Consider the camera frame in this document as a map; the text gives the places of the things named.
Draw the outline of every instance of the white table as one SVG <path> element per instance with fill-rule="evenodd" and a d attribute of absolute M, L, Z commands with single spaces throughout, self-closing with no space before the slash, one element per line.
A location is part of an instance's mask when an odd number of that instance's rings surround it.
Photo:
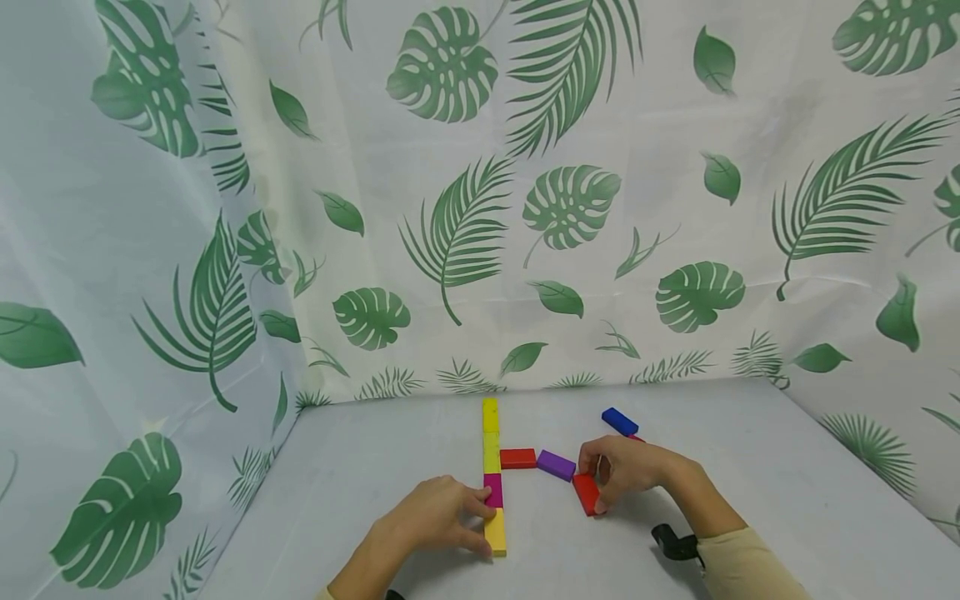
<path fill-rule="evenodd" d="M 611 433 L 609 406 L 640 437 L 699 460 L 720 491 L 815 598 L 955 598 L 960 548 L 827 431 L 764 381 L 600 387 L 500 396 L 501 447 L 576 460 Z M 352 402 L 305 413 L 208 580 L 202 600 L 307 600 L 371 522 L 421 479 L 482 481 L 480 397 Z M 689 533 L 662 491 L 584 516 L 572 486 L 504 471 L 508 556 L 414 557 L 394 588 L 407 600 L 708 598 L 694 562 L 650 537 Z"/>

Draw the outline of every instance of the black object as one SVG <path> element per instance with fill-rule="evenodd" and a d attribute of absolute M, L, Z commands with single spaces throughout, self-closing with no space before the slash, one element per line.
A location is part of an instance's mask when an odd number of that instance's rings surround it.
<path fill-rule="evenodd" d="M 685 538 L 678 539 L 677 534 L 673 533 L 673 528 L 666 523 L 661 523 L 654 527 L 650 535 L 657 541 L 657 545 L 660 547 L 660 552 L 663 553 L 663 556 L 671 561 L 691 561 L 697 559 L 700 561 L 700 566 L 704 565 L 703 559 L 700 558 L 700 553 L 697 552 L 696 536 L 689 535 Z"/>

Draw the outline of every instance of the left hand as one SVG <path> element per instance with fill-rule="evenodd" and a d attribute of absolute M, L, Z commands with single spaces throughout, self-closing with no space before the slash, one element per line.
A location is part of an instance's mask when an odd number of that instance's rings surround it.
<path fill-rule="evenodd" d="M 410 551 L 459 547 L 489 557 L 490 544 L 483 534 L 464 527 L 460 514 L 493 518 L 496 510 L 483 503 L 490 494 L 490 488 L 469 488 L 450 475 L 434 477 L 417 484 L 380 519 L 380 524 L 398 536 Z"/>

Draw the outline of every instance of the rectangular block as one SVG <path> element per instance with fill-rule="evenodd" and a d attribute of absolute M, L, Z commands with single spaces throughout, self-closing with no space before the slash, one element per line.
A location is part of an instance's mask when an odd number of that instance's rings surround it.
<path fill-rule="evenodd" d="M 500 473 L 484 473 L 483 485 L 486 488 L 490 486 L 492 490 L 490 497 L 484 502 L 487 506 L 495 509 L 503 508 L 503 482 L 500 479 Z"/>
<path fill-rule="evenodd" d="M 503 509 L 496 509 L 496 516 L 483 526 L 483 535 L 496 557 L 507 556 L 507 531 L 503 522 Z"/>
<path fill-rule="evenodd" d="M 546 450 L 540 451 L 540 457 L 537 459 L 537 468 L 545 470 L 551 475 L 560 477 L 564 481 L 569 481 L 573 477 L 573 473 L 577 470 L 577 466 L 566 460 L 563 456 L 557 456 L 553 452 Z"/>
<path fill-rule="evenodd" d="M 496 398 L 483 399 L 483 430 L 484 433 L 500 432 L 500 417 L 497 414 Z"/>
<path fill-rule="evenodd" d="M 533 448 L 500 450 L 501 468 L 537 468 L 537 452 Z"/>
<path fill-rule="evenodd" d="M 627 419 L 623 413 L 612 407 L 605 410 L 600 418 L 606 421 L 607 425 L 616 429 L 622 436 L 629 437 L 635 435 L 636 432 L 640 430 L 639 425 Z"/>
<path fill-rule="evenodd" d="M 596 516 L 593 507 L 596 506 L 597 498 L 600 497 L 600 490 L 597 488 L 597 482 L 593 481 L 593 475 L 589 473 L 574 475 L 573 489 L 580 496 L 580 505 L 584 507 L 587 516 Z"/>
<path fill-rule="evenodd" d="M 483 472 L 500 472 L 500 434 L 483 434 Z"/>

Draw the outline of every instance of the yellow block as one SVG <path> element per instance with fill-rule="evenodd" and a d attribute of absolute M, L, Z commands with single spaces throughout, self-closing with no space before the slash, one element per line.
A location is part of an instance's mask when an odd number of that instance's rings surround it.
<path fill-rule="evenodd" d="M 500 431 L 500 418 L 496 412 L 496 398 L 483 399 L 483 431 L 484 433 Z"/>
<path fill-rule="evenodd" d="M 503 509 L 496 509 L 496 516 L 484 523 L 483 535 L 490 543 L 494 556 L 507 556 L 507 531 L 503 526 Z"/>
<path fill-rule="evenodd" d="M 483 434 L 483 472 L 500 472 L 500 434 Z"/>

